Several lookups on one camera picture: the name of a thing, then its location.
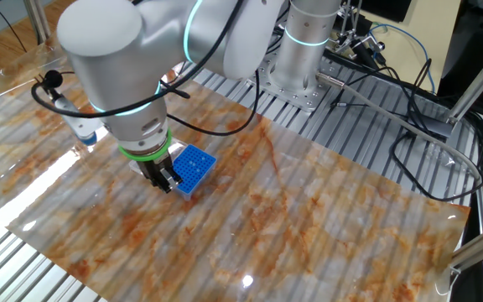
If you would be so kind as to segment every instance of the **green light ring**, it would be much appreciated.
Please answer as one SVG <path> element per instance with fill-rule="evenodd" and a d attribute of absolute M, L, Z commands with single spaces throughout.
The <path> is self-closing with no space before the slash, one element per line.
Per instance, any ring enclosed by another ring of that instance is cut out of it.
<path fill-rule="evenodd" d="M 189 62 L 194 63 L 193 60 L 190 58 L 190 28 L 191 24 L 193 23 L 193 19 L 199 10 L 200 5 L 202 4 L 203 0 L 197 0 L 193 8 L 191 9 L 190 17 L 188 18 L 188 22 L 185 25 L 184 29 L 184 53 L 185 57 L 188 59 Z"/>
<path fill-rule="evenodd" d="M 171 145 L 171 140 L 173 138 L 173 135 L 171 134 L 171 129 L 167 130 L 167 142 L 165 142 L 164 146 L 157 152 L 154 152 L 153 154 L 150 155 L 135 155 L 135 154 L 130 154 L 128 151 L 126 151 L 123 147 L 118 146 L 118 149 L 121 151 L 124 156 L 131 160 L 135 160 L 138 162 L 145 162 L 145 161 L 152 161 L 159 159 L 160 156 L 164 155 L 167 150 L 169 150 L 169 146 Z"/>

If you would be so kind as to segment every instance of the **orange marble pattern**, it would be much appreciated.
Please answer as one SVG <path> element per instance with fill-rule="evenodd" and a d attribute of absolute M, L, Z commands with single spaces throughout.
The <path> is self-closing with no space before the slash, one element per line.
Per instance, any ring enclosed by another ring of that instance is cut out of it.
<path fill-rule="evenodd" d="M 0 223 L 104 298 L 446 301 L 448 285 L 435 285 L 468 208 L 415 194 L 264 117 L 228 138 L 171 124 L 218 162 L 190 201 L 164 195 L 105 131 L 87 148 L 31 100 L 32 76 L 68 68 L 51 45 L 0 76 L 0 92 L 25 83 L 0 95 Z M 75 79 L 66 83 L 85 105 Z M 184 90 L 191 99 L 169 96 L 168 109 L 200 127 L 237 128 L 250 114 L 195 83 Z"/>

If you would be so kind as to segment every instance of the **wire bundle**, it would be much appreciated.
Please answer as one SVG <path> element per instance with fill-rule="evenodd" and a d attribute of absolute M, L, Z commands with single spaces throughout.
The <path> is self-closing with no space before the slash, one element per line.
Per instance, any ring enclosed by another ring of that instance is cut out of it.
<path fill-rule="evenodd" d="M 408 93 L 408 91 L 405 88 L 403 82 L 400 80 L 398 73 L 392 67 L 386 66 L 386 67 L 380 68 L 378 70 L 371 71 L 371 72 L 359 77 L 358 79 L 356 79 L 354 81 L 350 81 L 350 82 L 346 83 L 345 89 L 352 92 L 354 95 L 358 96 L 358 98 L 361 99 L 362 101 L 364 101 L 366 104 L 339 103 L 340 98 L 345 91 L 345 90 L 342 90 L 339 93 L 339 95 L 333 100 L 333 102 L 331 103 L 331 106 L 332 107 L 350 107 L 350 106 L 371 107 L 374 110 L 377 110 L 378 112 L 380 112 L 381 114 L 386 115 L 386 117 L 391 118 L 392 120 L 395 120 L 396 118 L 393 117 L 392 114 L 394 114 L 394 115 L 400 115 L 400 114 L 397 114 L 395 112 L 385 111 L 384 109 L 382 109 L 379 106 L 371 103 L 363 95 L 361 95 L 360 93 L 358 93 L 357 91 L 354 91 L 352 88 L 349 87 L 349 86 L 357 83 L 358 81 L 362 81 L 362 80 L 366 79 L 368 76 L 375 75 L 376 73 L 378 73 L 382 70 L 391 71 L 394 74 L 394 76 L 396 77 L 396 79 L 398 81 L 398 85 L 400 85 L 403 93 L 406 95 L 406 97 L 408 99 L 408 114 L 405 117 L 408 117 L 414 124 L 414 128 L 412 128 L 412 126 L 409 125 L 408 123 L 406 123 L 405 121 L 400 121 L 399 119 L 397 120 L 398 123 L 400 123 L 404 128 L 407 129 L 407 132 L 405 134 L 403 134 L 400 138 L 398 138 L 392 144 L 392 146 L 390 147 L 389 151 L 390 151 L 390 154 L 391 154 L 391 158 L 394 162 L 396 162 L 397 166 L 403 171 L 403 173 L 415 184 L 415 186 L 424 195 L 426 195 L 428 198 L 431 198 L 431 199 L 434 199 L 434 200 L 439 200 L 439 201 L 452 201 L 452 200 L 456 200 L 456 199 L 462 198 L 464 196 L 467 196 L 469 194 L 473 194 L 477 190 L 479 190 L 483 186 L 483 175 L 482 175 L 478 165 L 472 163 L 472 161 L 470 161 L 470 159 L 468 159 L 465 155 L 458 152 L 457 150 L 454 150 L 453 148 L 448 146 L 446 143 L 440 142 L 439 140 L 432 138 L 433 136 L 435 136 L 435 133 L 431 133 L 423 122 L 422 113 L 418 109 L 418 106 L 417 106 L 417 103 L 416 103 L 414 97 L 417 95 L 417 92 L 420 89 L 420 86 L 422 85 L 424 79 L 426 78 L 430 65 L 431 65 L 431 60 L 428 59 L 426 61 L 426 63 L 424 64 L 423 68 L 421 69 L 421 71 L 418 73 L 417 80 L 415 81 L 415 83 L 413 85 L 413 89 L 411 90 L 411 93 Z M 467 115 L 465 117 L 473 125 L 475 125 L 475 135 L 479 138 L 479 147 L 480 147 L 479 164 L 481 164 L 482 159 L 483 159 L 483 120 L 480 116 L 478 116 L 478 114 L 472 113 L 472 112 L 467 113 Z M 401 142 L 405 141 L 406 139 L 415 139 L 417 136 L 421 136 L 422 138 L 427 139 L 428 141 L 430 141 L 430 142 L 438 145 L 439 147 L 441 147 L 443 150 L 445 150 L 445 151 L 449 152 L 450 154 L 454 155 L 456 158 L 459 158 L 462 161 L 464 161 L 470 167 L 470 169 L 473 171 L 473 174 L 475 175 L 475 177 L 477 179 L 474 187 L 471 190 L 468 190 L 468 191 L 466 191 L 462 194 L 454 195 L 454 196 L 451 196 L 451 197 L 441 198 L 441 197 L 431 195 L 420 184 L 420 182 L 415 178 L 413 173 L 411 173 L 408 170 L 408 168 L 405 166 L 405 164 L 396 155 L 396 148 Z"/>

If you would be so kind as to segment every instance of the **gray cable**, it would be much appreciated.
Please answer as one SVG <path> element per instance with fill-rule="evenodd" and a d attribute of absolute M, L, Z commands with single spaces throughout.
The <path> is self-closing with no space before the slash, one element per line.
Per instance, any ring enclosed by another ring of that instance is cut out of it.
<path fill-rule="evenodd" d="M 437 138 L 432 138 L 428 134 L 426 134 L 426 133 L 418 130 L 414 126 L 410 125 L 408 122 L 405 122 L 401 118 L 392 115 L 392 113 L 390 113 L 390 112 L 386 111 L 385 109 L 379 107 L 378 105 L 374 104 L 369 99 L 364 97 L 361 93 L 357 92 L 355 89 L 353 89 L 353 88 L 351 88 L 347 85 L 343 85 L 343 88 L 344 88 L 344 90 L 351 92 L 357 99 L 359 99 L 362 102 L 364 102 L 365 104 L 367 104 L 367 106 L 376 110 L 378 113 L 381 113 L 384 117 L 389 118 L 392 121 L 399 123 L 400 126 L 406 128 L 407 130 L 411 131 L 412 133 L 417 134 L 420 138 L 423 138 L 423 139 L 441 147 L 444 151 L 448 152 L 449 154 L 454 155 L 456 158 L 463 160 L 463 162 L 471 170 L 473 176 L 475 177 L 476 182 L 477 183 L 481 182 L 480 171 L 478 170 L 476 165 L 468 157 L 463 155 L 460 151 L 450 147 L 446 143 L 439 141 Z"/>

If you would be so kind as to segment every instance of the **black device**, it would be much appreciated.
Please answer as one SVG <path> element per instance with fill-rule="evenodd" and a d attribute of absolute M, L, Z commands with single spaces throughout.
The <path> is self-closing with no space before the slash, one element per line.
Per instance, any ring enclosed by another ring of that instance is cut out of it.
<path fill-rule="evenodd" d="M 396 22 L 402 22 L 408 14 L 411 0 L 363 0 L 361 11 L 374 13 L 378 16 L 390 19 Z"/>

